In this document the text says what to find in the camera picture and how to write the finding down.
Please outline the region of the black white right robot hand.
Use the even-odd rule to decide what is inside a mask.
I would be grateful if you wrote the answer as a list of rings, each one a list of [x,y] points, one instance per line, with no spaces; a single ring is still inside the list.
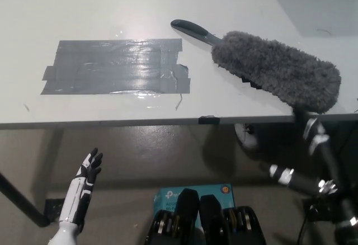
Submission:
[[[328,178],[312,179],[277,164],[263,164],[262,168],[279,184],[311,197],[307,212],[312,219],[329,220],[336,228],[357,228],[357,200],[343,165],[331,147],[330,136],[317,117],[298,107],[293,108],[293,114],[308,145],[308,154],[322,160]]]

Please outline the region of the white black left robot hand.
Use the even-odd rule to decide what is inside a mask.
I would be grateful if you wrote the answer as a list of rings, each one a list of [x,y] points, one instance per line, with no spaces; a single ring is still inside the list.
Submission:
[[[59,217],[60,222],[84,226],[97,175],[101,172],[102,153],[95,148],[80,165],[72,179]]]

